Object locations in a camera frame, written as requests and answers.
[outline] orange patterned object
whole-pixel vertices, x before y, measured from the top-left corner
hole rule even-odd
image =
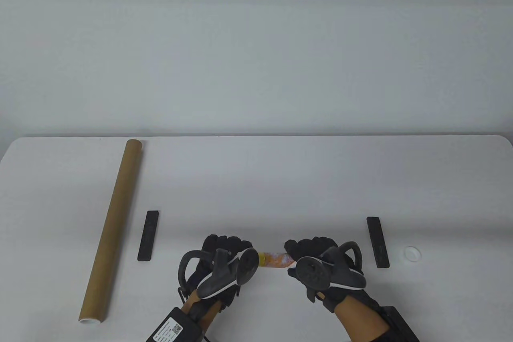
[[[295,261],[289,254],[284,253],[258,253],[260,267],[275,267],[288,269],[295,266]]]

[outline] brown cardboard tube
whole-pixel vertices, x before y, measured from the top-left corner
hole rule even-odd
[[[80,323],[97,324],[105,320],[125,223],[141,163],[142,149],[143,144],[135,139],[128,140],[125,146],[101,232],[95,263],[93,263],[86,295],[80,310]]]

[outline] black glove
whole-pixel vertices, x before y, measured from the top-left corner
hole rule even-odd
[[[333,258],[330,258],[326,251],[330,249],[331,247],[338,247],[337,244],[333,239],[326,238],[326,237],[315,237],[313,239],[303,239],[302,241],[287,241],[285,243],[285,250],[288,254],[295,260],[298,261],[302,257],[309,256],[309,257],[315,257],[318,259],[323,260],[324,262],[333,263]],[[338,252],[339,250],[331,249],[332,252]],[[337,263],[335,264],[337,267],[341,267],[342,269],[350,269],[357,271],[361,276],[363,276],[363,272],[361,270],[361,256],[359,255],[359,249],[358,249],[358,255],[356,258],[359,258],[360,260],[358,263],[355,263],[351,257],[348,256],[345,252],[343,252],[340,255],[340,258],[338,258]],[[288,269],[288,274],[292,276],[293,278],[296,278],[301,283],[304,284],[304,282],[297,276],[297,271],[295,268]],[[346,296],[352,296],[362,302],[363,304],[367,305],[371,309],[378,310],[380,309],[380,306],[378,303],[372,299],[363,289],[344,289],[339,287],[329,287],[328,289],[323,290],[315,290],[313,287],[309,287],[306,285],[307,289],[307,296],[308,298],[314,302],[314,296],[322,300],[318,295],[317,292],[321,292],[324,294],[325,298],[323,301],[323,305],[331,312],[335,310],[335,307],[342,302]]]
[[[228,238],[224,235],[209,235],[203,242],[203,247],[201,249],[202,251],[206,251],[208,253],[214,253],[217,249],[223,249],[231,252],[231,254],[235,256],[237,253],[250,247],[253,247],[251,242],[242,241],[236,236],[231,236]],[[213,271],[212,267],[213,265],[211,263],[205,260],[200,260],[196,270],[187,280],[187,289],[189,290],[189,293],[194,291],[200,282]],[[222,302],[221,310],[223,310],[227,306],[231,305],[233,298],[235,298],[236,295],[238,296],[239,290],[239,285],[233,285],[220,292],[213,298],[209,299],[208,301],[212,302],[213,304],[220,300]]]

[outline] white tabletop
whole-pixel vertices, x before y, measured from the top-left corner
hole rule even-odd
[[[143,341],[174,306],[178,261],[211,233],[260,251],[331,236],[362,249],[367,291],[420,340],[513,335],[513,151],[500,136],[143,138],[108,318],[79,324],[127,138],[22,138],[0,163],[0,330],[9,342]],[[136,260],[160,210],[152,260]],[[390,269],[366,228],[382,221]],[[404,258],[406,246],[421,261]],[[284,270],[260,269],[207,335],[348,340]]]

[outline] hand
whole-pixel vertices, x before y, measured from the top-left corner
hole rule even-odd
[[[331,247],[338,247],[333,239],[326,237],[315,237],[313,239],[303,239],[302,241],[296,242],[293,240],[287,241],[285,243],[285,250],[288,254],[295,260],[298,261],[302,257],[309,256],[315,257],[317,259],[321,259],[324,262],[335,263],[333,268],[337,268],[339,270],[347,271],[352,274],[355,278],[363,279],[363,272],[361,271],[361,259],[358,263],[355,263],[348,254],[339,253],[339,258],[337,262],[330,258],[330,255],[325,254],[325,252]],[[304,280],[301,280],[300,277],[297,276],[296,269],[288,269],[288,274],[293,278],[296,278],[301,283],[304,284]],[[307,296],[308,298],[314,302],[315,297],[323,301],[323,305],[331,312],[334,312],[335,307],[341,303],[346,296],[352,296],[363,304],[367,305],[371,309],[379,309],[378,303],[370,298],[368,294],[363,290],[357,287],[354,289],[345,289],[340,287],[329,287],[327,289],[314,289],[309,285],[305,285],[307,288]]]
[[[235,256],[237,253],[251,247],[253,247],[251,245],[251,242],[242,241],[240,240],[240,238],[236,236],[231,236],[228,238],[226,236],[209,235],[203,242],[203,247],[201,249],[202,251],[206,251],[212,254],[215,253],[217,249],[223,249],[229,251],[232,255]],[[198,266],[196,267],[196,270],[187,280],[187,289],[189,290],[189,292],[193,292],[201,283],[201,281],[206,276],[208,276],[212,271],[213,265],[211,263],[205,260],[200,260]],[[240,285],[232,285],[231,287],[228,287],[224,291],[214,296],[211,302],[220,301],[220,309],[223,310],[227,306],[231,305],[231,302],[233,302],[233,298],[235,298],[236,295],[238,296],[239,290]]]

